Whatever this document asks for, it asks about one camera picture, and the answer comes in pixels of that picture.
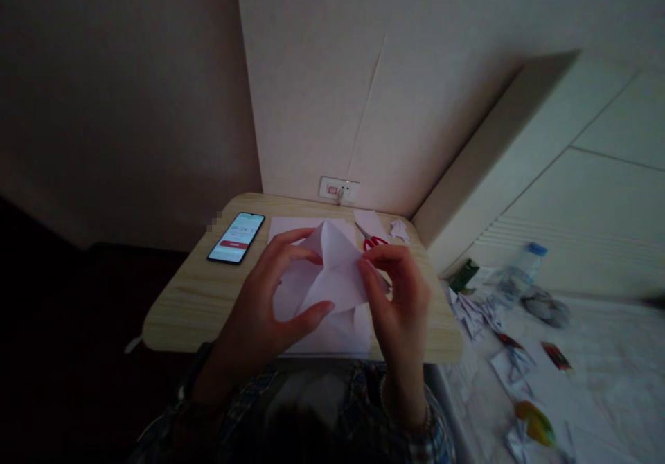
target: plastic bottle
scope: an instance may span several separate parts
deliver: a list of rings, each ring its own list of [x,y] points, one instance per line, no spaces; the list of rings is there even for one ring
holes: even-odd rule
[[[540,268],[542,257],[546,254],[547,248],[534,242],[529,244],[522,257],[506,269],[504,276],[497,284],[493,298],[496,298],[506,308],[512,308],[531,287]]]

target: wall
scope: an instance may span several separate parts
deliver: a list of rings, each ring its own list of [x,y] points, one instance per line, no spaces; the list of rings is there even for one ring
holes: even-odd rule
[[[0,193],[79,247],[190,250],[260,190],[237,0],[3,0]]]
[[[411,215],[525,61],[665,67],[664,0],[240,0],[266,193]]]

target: shirt sleeve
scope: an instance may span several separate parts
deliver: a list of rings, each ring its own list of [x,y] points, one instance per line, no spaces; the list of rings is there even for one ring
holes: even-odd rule
[[[368,363],[354,373],[348,399],[340,414],[341,435],[359,451],[379,454],[382,460],[399,463],[454,463],[452,434],[443,410],[425,387],[430,418],[425,428],[406,431],[395,426],[383,410],[379,387],[385,364]]]
[[[248,380],[213,413],[183,410],[188,404],[169,405],[143,431],[128,459],[131,464],[228,462],[233,453],[236,429],[254,402],[277,374],[268,366]]]

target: phone screen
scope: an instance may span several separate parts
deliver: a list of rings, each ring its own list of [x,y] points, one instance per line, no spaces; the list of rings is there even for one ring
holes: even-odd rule
[[[224,232],[222,238],[215,244],[208,255],[208,259],[218,262],[240,263],[263,220],[265,220],[263,215],[239,213],[231,226]]]

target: scissors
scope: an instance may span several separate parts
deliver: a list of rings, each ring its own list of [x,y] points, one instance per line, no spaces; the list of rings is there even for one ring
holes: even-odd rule
[[[368,251],[370,248],[378,246],[379,244],[388,244],[382,238],[369,235],[360,225],[358,225],[358,222],[356,222],[355,225],[360,229],[360,233],[365,236],[365,241],[362,243],[362,247],[365,251]]]

